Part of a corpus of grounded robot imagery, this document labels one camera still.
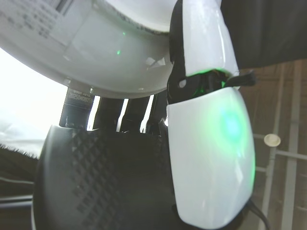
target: black cable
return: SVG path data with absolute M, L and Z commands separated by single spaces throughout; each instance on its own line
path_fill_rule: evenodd
M 261 210 L 252 202 L 249 200 L 247 202 L 247 207 L 249 208 L 250 211 L 252 211 L 256 216 L 258 216 L 264 223 L 265 227 L 267 230 L 271 229 L 270 223 L 268 219 L 265 217 L 265 215 L 261 212 Z

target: wire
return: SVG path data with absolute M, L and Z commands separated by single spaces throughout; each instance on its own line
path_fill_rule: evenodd
M 249 207 L 250 211 L 252 211 L 256 216 L 258 216 L 264 223 L 267 230 L 271 229 L 270 223 L 265 215 L 260 211 L 260 209 L 252 202 L 251 200 L 248 201 L 247 206 Z
M 12 180 L 12 179 L 4 178 L 1 176 L 0 176 L 0 181 L 4 181 L 8 183 L 15 183 L 15 184 L 34 184 L 34 182 L 31 182 L 31 181 Z

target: white pole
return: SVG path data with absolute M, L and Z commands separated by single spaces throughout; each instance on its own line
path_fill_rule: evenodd
M 289 152 L 298 150 L 299 111 L 301 97 L 302 60 L 295 61 L 294 82 L 292 92 L 291 125 L 289 136 Z M 281 230 L 291 230 L 293 223 L 293 210 L 295 201 L 297 159 L 288 157 L 286 168 L 286 181 L 283 198 L 283 217 Z
M 279 121 L 280 121 L 280 113 L 281 113 L 282 98 L 283 98 L 283 84 L 284 84 L 284 64 L 281 65 L 281 77 L 279 79 L 279 84 L 278 84 L 277 104 L 275 109 L 275 119 L 273 126 L 273 133 L 276 135 L 278 135 L 279 131 Z M 270 150 L 269 164 L 267 167 L 267 178 L 265 181 L 263 201 L 262 201 L 262 212 L 265 216 L 268 216 L 269 212 L 269 203 L 270 203 L 273 174 L 275 167 L 275 155 L 276 155 L 276 147 L 271 148 Z M 264 229 L 265 229 L 264 224 L 260 220 L 258 230 L 264 230 Z

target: white fabric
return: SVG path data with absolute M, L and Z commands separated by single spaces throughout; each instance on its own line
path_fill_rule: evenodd
M 0 145 L 39 157 L 52 124 L 59 124 L 67 87 L 0 49 Z

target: white bowl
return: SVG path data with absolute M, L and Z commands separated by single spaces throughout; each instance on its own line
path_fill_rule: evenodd
M 37 2 L 2 0 L 0 47 L 15 58 L 103 97 L 143 97 L 166 88 L 176 0 L 75 0 L 61 9 L 59 0 Z

